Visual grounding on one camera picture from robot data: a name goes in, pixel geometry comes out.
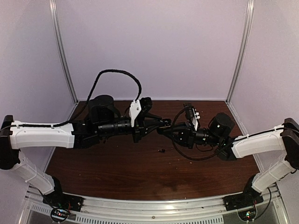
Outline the black earbud charging case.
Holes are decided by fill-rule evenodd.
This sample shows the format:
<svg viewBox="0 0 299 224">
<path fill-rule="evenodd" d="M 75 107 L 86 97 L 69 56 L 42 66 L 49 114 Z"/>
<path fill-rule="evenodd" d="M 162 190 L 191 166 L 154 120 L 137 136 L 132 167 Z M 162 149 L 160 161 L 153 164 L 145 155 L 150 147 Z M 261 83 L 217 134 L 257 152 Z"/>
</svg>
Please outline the black earbud charging case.
<svg viewBox="0 0 299 224">
<path fill-rule="evenodd" d="M 163 130 L 163 131 L 168 130 L 172 126 L 172 120 L 169 118 L 161 119 L 160 122 L 161 122 L 161 125 L 159 126 L 158 130 Z"/>
</svg>

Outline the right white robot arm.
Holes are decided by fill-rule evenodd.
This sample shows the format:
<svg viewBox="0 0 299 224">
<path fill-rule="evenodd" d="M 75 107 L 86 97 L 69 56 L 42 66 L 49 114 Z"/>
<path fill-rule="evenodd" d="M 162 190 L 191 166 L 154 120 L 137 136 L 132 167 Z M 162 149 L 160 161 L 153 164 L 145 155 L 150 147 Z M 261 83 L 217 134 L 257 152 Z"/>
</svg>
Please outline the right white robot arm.
<svg viewBox="0 0 299 224">
<path fill-rule="evenodd" d="M 283 124 L 270 130 L 231 137 L 234 126 L 233 120 L 227 114 L 218 113 L 207 128 L 200 128 L 198 121 L 192 119 L 190 122 L 161 127 L 157 131 L 170 138 L 174 146 L 180 145 L 190 149 L 194 145 L 214 147 L 213 156 L 218 156 L 223 161 L 235 161 L 270 151 L 283 151 L 285 154 L 267 170 L 249 179 L 239 197 L 242 205 L 249 206 L 257 199 L 257 195 L 270 185 L 298 170 L 299 125 L 293 119 L 287 118 Z"/>
</svg>

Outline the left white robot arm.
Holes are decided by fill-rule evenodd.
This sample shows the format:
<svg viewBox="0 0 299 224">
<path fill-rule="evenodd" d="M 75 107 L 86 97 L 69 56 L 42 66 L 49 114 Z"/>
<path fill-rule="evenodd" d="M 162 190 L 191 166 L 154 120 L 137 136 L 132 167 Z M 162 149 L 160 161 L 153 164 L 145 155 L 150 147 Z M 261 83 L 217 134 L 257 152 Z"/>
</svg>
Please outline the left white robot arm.
<svg viewBox="0 0 299 224">
<path fill-rule="evenodd" d="M 127 117 L 120 114 L 109 95 L 97 96 L 86 106 L 88 114 L 83 120 L 68 121 L 64 125 L 26 124 L 7 115 L 0 131 L 0 168 L 15 171 L 57 207 L 63 207 L 67 196 L 62 192 L 60 181 L 40 171 L 21 153 L 21 148 L 90 148 L 102 140 L 127 134 L 137 143 L 150 132 L 171 123 L 170 119 L 150 114 L 152 100 L 149 97 L 132 101 Z"/>
</svg>

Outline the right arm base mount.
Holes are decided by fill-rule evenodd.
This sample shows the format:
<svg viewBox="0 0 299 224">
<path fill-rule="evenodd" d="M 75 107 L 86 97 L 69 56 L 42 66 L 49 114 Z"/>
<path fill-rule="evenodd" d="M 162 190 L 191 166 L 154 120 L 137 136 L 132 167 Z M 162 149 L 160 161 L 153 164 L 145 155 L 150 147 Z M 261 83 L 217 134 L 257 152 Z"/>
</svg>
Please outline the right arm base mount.
<svg viewBox="0 0 299 224">
<path fill-rule="evenodd" d="M 267 190 L 270 194 L 269 201 L 265 209 L 262 212 L 258 213 L 256 205 L 263 202 L 263 197 L 261 192 L 257 192 L 252 188 L 254 177 L 255 175 L 251 176 L 248 179 L 243 192 L 223 197 L 226 211 L 241 210 L 237 212 L 238 217 L 246 223 L 255 222 L 257 219 L 262 217 L 268 210 L 272 200 L 271 190 L 269 187 L 267 187 Z"/>
</svg>

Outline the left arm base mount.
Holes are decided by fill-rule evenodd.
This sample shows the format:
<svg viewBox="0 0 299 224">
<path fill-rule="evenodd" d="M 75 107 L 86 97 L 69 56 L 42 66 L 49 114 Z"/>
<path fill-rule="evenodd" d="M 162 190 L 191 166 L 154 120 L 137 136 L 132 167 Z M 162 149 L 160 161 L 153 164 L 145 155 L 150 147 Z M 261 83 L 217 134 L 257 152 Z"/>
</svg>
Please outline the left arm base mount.
<svg viewBox="0 0 299 224">
<path fill-rule="evenodd" d="M 52 177 L 54 180 L 54 191 L 50 194 L 40 194 L 43 197 L 43 203 L 48 204 L 52 210 L 50 212 L 50 218 L 55 223 L 64 222 L 71 211 L 81 211 L 83 204 L 83 197 L 65 194 L 62 191 L 61 183 L 56 177 Z"/>
</svg>

